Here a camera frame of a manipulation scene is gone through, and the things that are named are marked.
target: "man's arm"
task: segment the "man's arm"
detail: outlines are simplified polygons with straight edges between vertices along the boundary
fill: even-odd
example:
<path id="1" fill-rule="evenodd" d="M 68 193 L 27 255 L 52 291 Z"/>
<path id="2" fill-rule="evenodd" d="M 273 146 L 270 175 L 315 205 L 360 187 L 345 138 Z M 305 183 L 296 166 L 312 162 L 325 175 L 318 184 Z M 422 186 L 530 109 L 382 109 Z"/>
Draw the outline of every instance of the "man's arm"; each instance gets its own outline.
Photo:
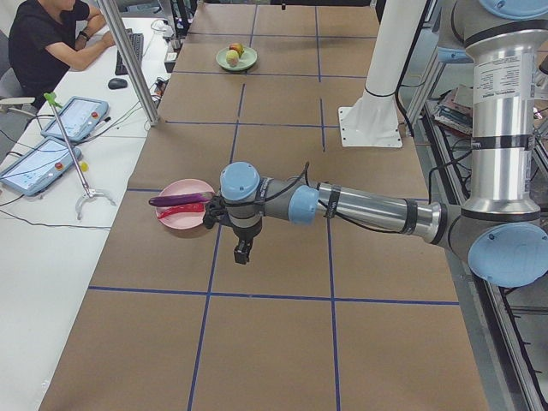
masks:
<path id="1" fill-rule="evenodd" d="M 103 51 L 114 45 L 112 33 L 107 32 L 97 43 L 81 50 L 74 50 L 63 42 L 48 45 L 45 49 L 56 59 L 61 60 L 75 70 L 85 70 L 103 54 Z"/>
<path id="2" fill-rule="evenodd" d="M 87 17 L 87 26 L 82 30 L 89 37 L 98 32 L 106 24 L 104 16 L 101 14 L 101 10 L 97 7 L 89 6 L 89 16 Z"/>
<path id="3" fill-rule="evenodd" d="M 101 14 L 101 10 L 97 7 L 89 6 L 89 16 L 87 17 L 87 25 L 84 27 L 82 32 L 86 34 L 88 38 L 92 37 L 93 34 L 98 32 L 106 24 L 104 16 Z M 78 35 L 76 38 L 75 49 L 82 50 L 86 47 L 87 39 L 81 35 Z"/>

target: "plate of fruit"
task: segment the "plate of fruit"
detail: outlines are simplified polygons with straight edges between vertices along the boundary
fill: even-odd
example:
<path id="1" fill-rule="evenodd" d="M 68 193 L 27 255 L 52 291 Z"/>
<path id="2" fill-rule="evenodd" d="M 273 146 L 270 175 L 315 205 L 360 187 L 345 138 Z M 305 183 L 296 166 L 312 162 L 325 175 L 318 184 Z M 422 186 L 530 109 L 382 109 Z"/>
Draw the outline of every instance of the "plate of fruit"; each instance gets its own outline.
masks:
<path id="1" fill-rule="evenodd" d="M 219 66 L 228 71 L 247 70 L 257 61 L 257 51 L 241 43 L 232 43 L 219 50 L 215 57 Z"/>

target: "wristwatch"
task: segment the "wristwatch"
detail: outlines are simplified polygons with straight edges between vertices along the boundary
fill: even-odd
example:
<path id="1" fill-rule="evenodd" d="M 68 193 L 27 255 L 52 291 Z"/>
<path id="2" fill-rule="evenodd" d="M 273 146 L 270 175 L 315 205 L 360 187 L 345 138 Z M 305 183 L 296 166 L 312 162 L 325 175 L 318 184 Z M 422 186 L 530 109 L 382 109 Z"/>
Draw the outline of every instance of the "wristwatch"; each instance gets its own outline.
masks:
<path id="1" fill-rule="evenodd" d="M 81 31 L 78 33 L 78 37 L 82 36 L 84 39 L 86 39 L 86 41 L 89 41 L 89 36 L 87 35 L 87 33 L 85 31 Z"/>

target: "blue joint cap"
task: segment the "blue joint cap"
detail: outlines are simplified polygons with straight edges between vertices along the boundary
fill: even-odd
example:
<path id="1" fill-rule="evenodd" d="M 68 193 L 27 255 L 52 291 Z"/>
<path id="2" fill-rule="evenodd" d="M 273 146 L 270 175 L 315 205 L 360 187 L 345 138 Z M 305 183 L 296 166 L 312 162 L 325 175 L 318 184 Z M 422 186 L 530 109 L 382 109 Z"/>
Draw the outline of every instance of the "blue joint cap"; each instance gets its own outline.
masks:
<path id="1" fill-rule="evenodd" d="M 316 215 L 319 191 L 308 186 L 295 190 L 289 202 L 289 221 L 295 224 L 310 224 Z"/>
<path id="2" fill-rule="evenodd" d="M 474 242 L 468 264 L 499 287 L 528 285 L 548 271 L 548 235 L 530 223 L 498 225 Z"/>
<path id="3" fill-rule="evenodd" d="M 221 194 L 228 201 L 244 200 L 255 193 L 259 182 L 259 173 L 250 163 L 232 163 L 221 172 Z"/>
<path id="4" fill-rule="evenodd" d="M 438 46 L 438 60 L 441 63 L 473 63 L 474 60 L 466 54 L 463 49 L 449 49 L 447 47 Z"/>
<path id="5" fill-rule="evenodd" d="M 509 20 L 529 20 L 548 13 L 546 0 L 479 0 L 490 13 Z"/>

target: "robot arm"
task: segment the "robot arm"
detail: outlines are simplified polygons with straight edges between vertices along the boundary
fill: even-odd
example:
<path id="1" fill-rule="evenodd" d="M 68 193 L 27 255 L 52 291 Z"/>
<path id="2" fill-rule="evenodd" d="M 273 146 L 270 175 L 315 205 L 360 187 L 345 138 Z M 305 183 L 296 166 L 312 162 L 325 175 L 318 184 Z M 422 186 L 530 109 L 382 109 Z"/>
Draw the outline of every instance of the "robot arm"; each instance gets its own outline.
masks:
<path id="1" fill-rule="evenodd" d="M 529 198 L 533 73 L 537 49 L 548 39 L 548 4 L 447 0 L 443 18 L 440 45 L 464 45 L 474 60 L 473 174 L 466 203 L 424 205 L 311 184 L 303 179 L 306 171 L 282 182 L 261 178 L 251 164 L 234 163 L 221 175 L 220 195 L 206 207 L 205 225 L 233 228 L 240 240 L 237 262 L 248 262 L 263 216 L 311 223 L 323 213 L 420 236 L 499 286 L 526 285 L 548 271 L 548 235 L 539 227 L 539 207 Z"/>

